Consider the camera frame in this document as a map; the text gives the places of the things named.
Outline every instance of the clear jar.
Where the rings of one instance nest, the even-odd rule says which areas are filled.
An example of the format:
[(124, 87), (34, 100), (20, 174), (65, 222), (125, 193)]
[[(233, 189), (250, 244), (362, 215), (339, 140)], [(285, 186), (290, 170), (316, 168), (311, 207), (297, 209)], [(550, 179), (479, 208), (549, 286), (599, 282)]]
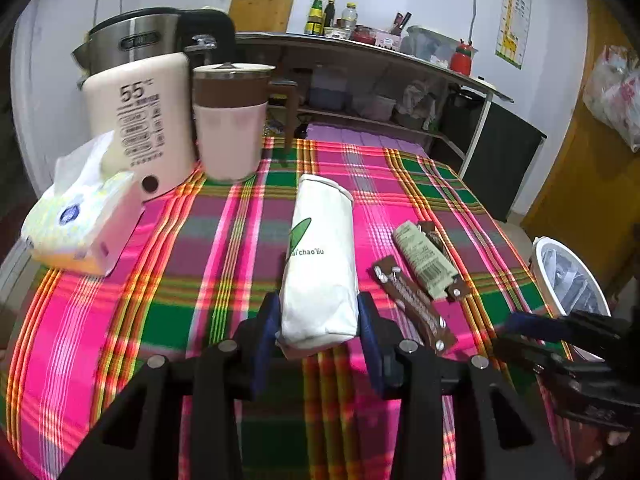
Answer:
[(356, 4), (349, 2), (346, 9), (342, 11), (342, 19), (344, 20), (344, 28), (350, 34), (355, 30), (358, 21), (358, 13), (356, 12)]

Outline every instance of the mug handle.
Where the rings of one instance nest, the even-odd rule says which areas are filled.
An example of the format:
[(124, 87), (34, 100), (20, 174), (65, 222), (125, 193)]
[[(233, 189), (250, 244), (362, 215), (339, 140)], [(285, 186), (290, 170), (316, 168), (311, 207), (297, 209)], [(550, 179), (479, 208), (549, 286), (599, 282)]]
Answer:
[(298, 118), (298, 83), (289, 79), (281, 81), (269, 81), (267, 84), (269, 93), (284, 94), (287, 96), (287, 120), (284, 125), (284, 149), (289, 152), (293, 143), (293, 134), (296, 130)]

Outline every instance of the green leaf print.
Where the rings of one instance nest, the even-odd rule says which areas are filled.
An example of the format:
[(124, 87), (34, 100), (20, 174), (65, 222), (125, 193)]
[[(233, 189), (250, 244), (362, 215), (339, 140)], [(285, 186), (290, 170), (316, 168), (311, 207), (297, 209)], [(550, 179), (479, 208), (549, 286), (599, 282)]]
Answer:
[(291, 257), (293, 251), (300, 243), (300, 240), (302, 240), (302, 237), (305, 235), (309, 224), (311, 224), (311, 218), (305, 218), (291, 228), (291, 231), (289, 233), (289, 254), (287, 255), (287, 260)]

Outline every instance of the white pouch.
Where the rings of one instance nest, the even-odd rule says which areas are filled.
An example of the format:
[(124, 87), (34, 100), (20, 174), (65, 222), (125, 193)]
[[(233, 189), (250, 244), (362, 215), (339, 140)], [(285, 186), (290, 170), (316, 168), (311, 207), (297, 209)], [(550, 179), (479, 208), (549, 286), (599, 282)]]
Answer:
[(33, 206), (20, 236), (31, 256), (50, 267), (106, 276), (143, 211), (132, 171), (101, 175), (113, 132), (56, 161), (53, 186)]
[(353, 197), (333, 180), (304, 174), (289, 235), (278, 344), (288, 359), (339, 345), (358, 332)]

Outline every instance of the shelf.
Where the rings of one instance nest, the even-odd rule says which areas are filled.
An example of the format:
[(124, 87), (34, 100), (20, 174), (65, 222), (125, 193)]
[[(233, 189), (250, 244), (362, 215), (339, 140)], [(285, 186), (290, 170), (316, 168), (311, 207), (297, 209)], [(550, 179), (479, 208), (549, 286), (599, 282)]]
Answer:
[(395, 50), (389, 50), (380, 46), (373, 46), (351, 40), (336, 40), (335, 38), (325, 38), (324, 36), (308, 36), (305, 34), (287, 34), (284, 32), (236, 32), (237, 44), (277, 44), (280, 46), (302, 46), (311, 48), (326, 48), (338, 51), (356, 51), (363, 54), (385, 57), (386, 60), (394, 60), (407, 64), (412, 68), (427, 70), (447, 79), (460, 86), (471, 88), (484, 95), (493, 94), (503, 101), (513, 103), (513, 99), (498, 91), (498, 89), (487, 81), (468, 77), (449, 68), (409, 56)]
[[(276, 110), (285, 110), (286, 108), (284, 106), (281, 105), (269, 105), (269, 108), (274, 108)], [(351, 121), (356, 121), (359, 123), (367, 123), (367, 124), (375, 124), (377, 126), (384, 126), (384, 127), (388, 127), (388, 128), (394, 128), (396, 130), (402, 130), (405, 132), (412, 132), (414, 134), (421, 134), (424, 135), (425, 137), (434, 137), (435, 139), (441, 139), (443, 140), (444, 143), (446, 143), (447, 146), (449, 146), (455, 153), (457, 156), (459, 156), (460, 158), (462, 158), (464, 160), (466, 154), (465, 152), (463, 152), (462, 150), (460, 150), (459, 147), (457, 147), (453, 142), (451, 142), (451, 140), (449, 139), (449, 137), (441, 134), (441, 133), (436, 133), (436, 132), (425, 132), (424, 130), (414, 130), (412, 128), (405, 128), (404, 126), (401, 126), (400, 124), (396, 124), (396, 123), (392, 123), (391, 121), (375, 121), (373, 119), (367, 119), (364, 117), (360, 117), (357, 115), (353, 115), (353, 114), (347, 114), (344, 112), (332, 112), (329, 110), (320, 110), (318, 108), (309, 108), (307, 106), (301, 106), (298, 107), (298, 113), (299, 114), (309, 114), (309, 115), (316, 115), (316, 116), (325, 116), (325, 117), (336, 117), (336, 118), (340, 118), (340, 119), (348, 119)]]

